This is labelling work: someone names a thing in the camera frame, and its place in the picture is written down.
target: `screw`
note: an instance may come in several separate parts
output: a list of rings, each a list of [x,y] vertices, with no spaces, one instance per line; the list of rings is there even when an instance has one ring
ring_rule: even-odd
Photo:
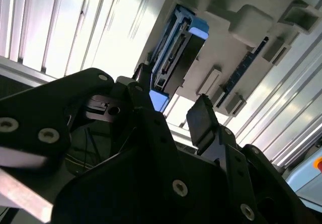
[[[43,128],[38,133],[38,139],[45,143],[55,143],[59,140],[59,132],[53,128]]]
[[[258,149],[257,148],[255,148],[255,147],[253,147],[252,148],[252,150],[254,151],[254,153],[256,153],[257,155],[260,153],[259,151],[258,151]]]
[[[0,132],[13,132],[17,130],[19,123],[11,117],[0,118]]]
[[[101,80],[107,81],[107,77],[106,77],[105,75],[103,75],[103,74],[100,74],[100,75],[99,75],[99,78],[100,78]]]
[[[244,214],[244,216],[246,216],[246,218],[248,220],[254,220],[255,219],[255,214],[254,214],[253,210],[248,205],[241,204],[240,209],[241,209],[242,213]]]
[[[225,128],[225,132],[228,133],[229,135],[232,135],[232,132],[228,128]]]
[[[137,90],[139,90],[139,91],[143,91],[143,88],[142,87],[140,87],[140,86],[135,86],[135,88],[137,89]]]
[[[172,188],[174,192],[181,197],[185,197],[188,194],[188,188],[181,180],[174,180],[172,182]]]

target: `metal bar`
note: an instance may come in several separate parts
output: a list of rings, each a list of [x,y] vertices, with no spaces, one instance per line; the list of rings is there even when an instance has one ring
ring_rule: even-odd
[[[0,74],[32,87],[37,87],[55,80],[53,77],[1,56]]]
[[[0,55],[9,56],[14,0],[1,0]]]
[[[18,61],[19,57],[25,2],[26,0],[15,0],[9,57],[13,61]]]
[[[3,169],[0,169],[0,194],[43,223],[50,222],[53,205]]]

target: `black plastic part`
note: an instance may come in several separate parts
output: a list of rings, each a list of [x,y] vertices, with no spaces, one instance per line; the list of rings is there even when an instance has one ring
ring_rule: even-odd
[[[187,122],[192,144],[201,154],[213,142],[215,131],[219,127],[211,101],[205,94],[202,94],[188,111]]]
[[[165,199],[154,159],[134,147],[72,180],[56,199],[51,224],[237,223],[227,203],[227,185],[215,164],[179,151],[197,195],[190,209]]]
[[[170,99],[175,94],[178,87],[182,86],[183,79],[196,59],[204,42],[204,39],[191,35],[187,46],[183,50],[163,89],[163,92],[169,94]]]
[[[133,77],[134,80],[139,82],[141,87],[147,91],[151,89],[151,81],[152,81],[152,67],[151,65],[147,65],[141,63],[139,67],[136,69]]]
[[[1,99],[0,117],[17,120],[19,127],[14,132],[0,132],[0,166],[45,172],[56,169],[70,145],[69,131],[81,105],[92,95],[108,93],[113,84],[109,75],[91,68]],[[57,130],[59,140],[41,142],[38,133],[43,128]]]
[[[0,224],[11,224],[19,210],[18,208],[9,208],[1,219]]]

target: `corrugated metal panel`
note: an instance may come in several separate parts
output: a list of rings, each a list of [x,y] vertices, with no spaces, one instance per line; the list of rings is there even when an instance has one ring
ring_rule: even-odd
[[[132,76],[165,0],[1,0],[0,55],[60,78]]]

